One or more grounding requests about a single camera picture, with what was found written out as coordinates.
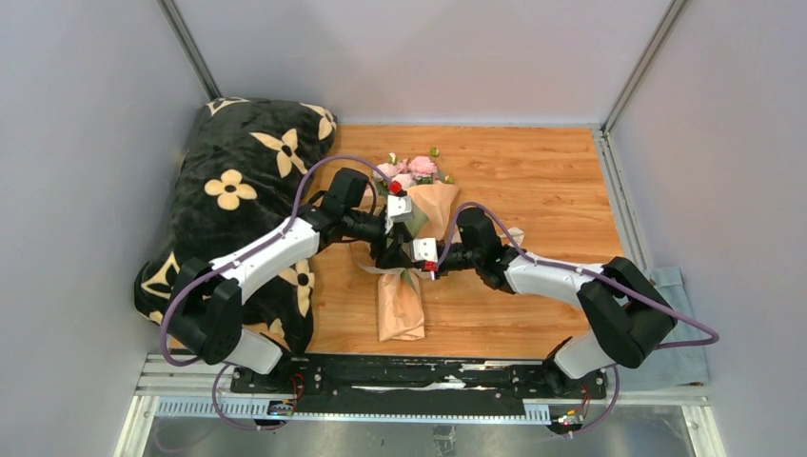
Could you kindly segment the pink fake flower bouquet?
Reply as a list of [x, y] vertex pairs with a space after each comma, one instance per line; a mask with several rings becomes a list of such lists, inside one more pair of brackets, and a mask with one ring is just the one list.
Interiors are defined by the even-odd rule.
[[438, 182], [453, 185], [455, 178], [447, 172], [441, 171], [438, 159], [441, 152], [438, 148], [432, 147], [426, 155], [419, 155], [413, 158], [403, 158], [395, 152], [389, 152], [385, 159], [377, 166], [381, 173], [372, 172], [372, 179], [375, 184], [388, 188], [385, 177], [397, 182], [403, 189], [408, 189], [418, 185], [431, 185]]

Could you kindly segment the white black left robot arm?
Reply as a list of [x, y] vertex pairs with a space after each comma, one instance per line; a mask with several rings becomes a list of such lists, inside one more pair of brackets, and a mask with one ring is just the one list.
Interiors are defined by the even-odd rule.
[[379, 214], [361, 211], [368, 176], [340, 169], [328, 190], [291, 215], [270, 233], [209, 262], [191, 258], [181, 265], [161, 324], [161, 342], [173, 337], [196, 360], [229, 363], [255, 372], [269, 393], [284, 391], [291, 367], [283, 349], [243, 326], [243, 306], [266, 283], [325, 248], [355, 239], [379, 243], [412, 218], [414, 205], [399, 183], [389, 187]]

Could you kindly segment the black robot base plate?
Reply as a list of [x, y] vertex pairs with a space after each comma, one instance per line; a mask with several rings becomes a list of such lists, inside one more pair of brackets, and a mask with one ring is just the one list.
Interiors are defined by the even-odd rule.
[[292, 394], [302, 412], [434, 416], [523, 416], [528, 400], [602, 400], [608, 381], [595, 371], [558, 396], [538, 381], [541, 362], [503, 359], [309, 353], [285, 356], [269, 374], [236, 368], [240, 394]]

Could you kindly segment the green and peach wrapping paper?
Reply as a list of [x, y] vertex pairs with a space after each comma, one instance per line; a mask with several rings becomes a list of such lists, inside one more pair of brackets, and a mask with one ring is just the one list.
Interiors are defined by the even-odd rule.
[[377, 334], [381, 342], [425, 336], [421, 281], [429, 273], [423, 263], [437, 260], [436, 245], [447, 234], [458, 194], [458, 186], [440, 182], [410, 187], [412, 211], [403, 221], [403, 238], [387, 239], [377, 248], [348, 250], [357, 266], [379, 277]]

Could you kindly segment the white gold-lettered ribbon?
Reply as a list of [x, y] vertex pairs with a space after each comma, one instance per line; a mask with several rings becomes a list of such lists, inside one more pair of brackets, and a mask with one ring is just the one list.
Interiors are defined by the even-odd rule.
[[423, 278], [439, 279], [451, 271], [476, 270], [481, 276], [493, 274], [495, 263], [515, 257], [516, 251], [507, 241], [520, 242], [524, 233], [510, 228], [503, 233], [491, 229], [472, 231], [459, 228], [457, 241], [448, 245], [436, 238], [415, 239], [400, 243], [380, 241], [362, 252], [348, 251], [357, 265], [372, 274], [397, 274], [409, 271]]

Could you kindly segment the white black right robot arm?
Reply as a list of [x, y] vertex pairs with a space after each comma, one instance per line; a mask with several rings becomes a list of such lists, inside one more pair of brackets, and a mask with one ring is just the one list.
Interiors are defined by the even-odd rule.
[[453, 226], [460, 240], [437, 242], [435, 276], [472, 269], [491, 289], [547, 297], [584, 313], [588, 331], [561, 341], [541, 363], [538, 381], [556, 397], [569, 396], [602, 368], [638, 368], [678, 322], [626, 258], [574, 264], [541, 257], [504, 243], [493, 218], [479, 207], [462, 209]]

